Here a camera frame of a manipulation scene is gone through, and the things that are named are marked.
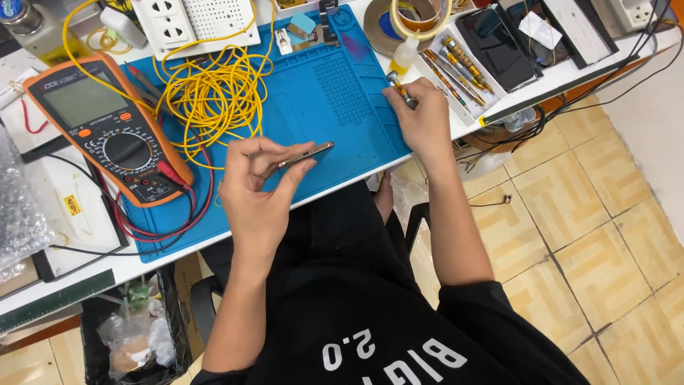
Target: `hand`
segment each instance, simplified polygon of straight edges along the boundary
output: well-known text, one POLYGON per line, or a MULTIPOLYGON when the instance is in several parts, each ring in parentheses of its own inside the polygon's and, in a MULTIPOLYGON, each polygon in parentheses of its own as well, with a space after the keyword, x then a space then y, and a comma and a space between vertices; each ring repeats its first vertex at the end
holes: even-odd
POLYGON ((397 113, 406 144, 418 155, 426 169, 453 159, 449 104, 444 93, 424 77, 402 86, 418 101, 416 110, 406 105, 395 87, 385 88, 382 94, 397 113))
POLYGON ((233 266, 249 266, 263 278, 268 275, 287 229, 292 196, 316 161, 309 159, 290 167, 275 190, 261 189, 276 172, 278 162, 314 146, 308 142, 284 147, 264 137, 228 143, 226 175, 219 196, 233 231, 233 266))

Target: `orange multimeter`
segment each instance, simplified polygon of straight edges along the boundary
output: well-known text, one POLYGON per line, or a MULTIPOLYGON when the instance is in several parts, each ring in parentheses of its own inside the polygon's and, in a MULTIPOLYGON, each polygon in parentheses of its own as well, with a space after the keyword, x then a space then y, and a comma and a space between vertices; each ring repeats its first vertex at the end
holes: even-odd
MULTIPOLYGON (((114 59, 96 53, 78 59, 91 75, 140 100, 114 59)), ((161 131, 152 113, 88 77, 73 62, 54 66, 23 83, 52 124, 138 207, 182 195, 160 172, 168 163, 188 185, 193 175, 161 131)))

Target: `person's right hand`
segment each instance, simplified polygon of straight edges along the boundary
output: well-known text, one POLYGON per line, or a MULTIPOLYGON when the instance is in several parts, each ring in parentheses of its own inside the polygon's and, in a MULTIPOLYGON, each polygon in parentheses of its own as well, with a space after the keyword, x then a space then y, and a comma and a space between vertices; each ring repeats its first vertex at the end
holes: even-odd
POLYGON ((395 87, 382 90, 399 118, 406 144, 418 155, 426 168, 453 159, 449 130, 449 104, 444 93, 424 77, 402 84, 418 101, 411 110, 395 87))

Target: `masking tape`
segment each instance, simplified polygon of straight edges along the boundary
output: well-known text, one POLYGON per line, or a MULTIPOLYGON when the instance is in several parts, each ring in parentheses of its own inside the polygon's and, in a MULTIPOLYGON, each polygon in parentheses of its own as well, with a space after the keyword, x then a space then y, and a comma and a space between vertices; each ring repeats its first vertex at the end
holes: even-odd
MULTIPOLYGON (((404 42, 403 40, 398 40, 387 36, 382 31, 379 24, 380 17, 383 14, 389 12, 391 9, 391 5, 395 2, 396 1, 393 0, 372 0, 368 4, 368 8, 366 8, 366 12, 363 15, 363 33, 366 35, 368 42, 371 43, 373 49, 386 55, 393 55, 397 47, 404 42)), ((434 6, 430 2, 430 0, 411 0, 411 7, 413 7, 416 10, 416 12, 420 15, 428 15, 428 17, 431 18, 432 16, 436 16, 434 6)), ((427 49, 430 46, 431 42, 432 38, 422 40, 418 44, 418 50, 422 51, 424 49, 427 49)))
POLYGON ((412 21, 399 12, 399 0, 392 0, 389 18, 397 35, 406 39, 420 29, 418 40, 422 42, 433 39, 437 32, 442 30, 451 12, 451 0, 427 1, 430 3, 431 12, 420 12, 423 19, 427 18, 427 20, 412 21))

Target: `bubble wrap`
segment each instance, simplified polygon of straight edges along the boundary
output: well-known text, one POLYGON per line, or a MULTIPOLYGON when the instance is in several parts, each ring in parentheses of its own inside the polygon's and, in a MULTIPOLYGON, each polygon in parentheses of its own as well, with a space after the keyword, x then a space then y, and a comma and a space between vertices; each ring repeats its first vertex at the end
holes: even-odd
POLYGON ((0 271, 54 240, 55 232, 28 186, 19 150, 0 124, 0 271))

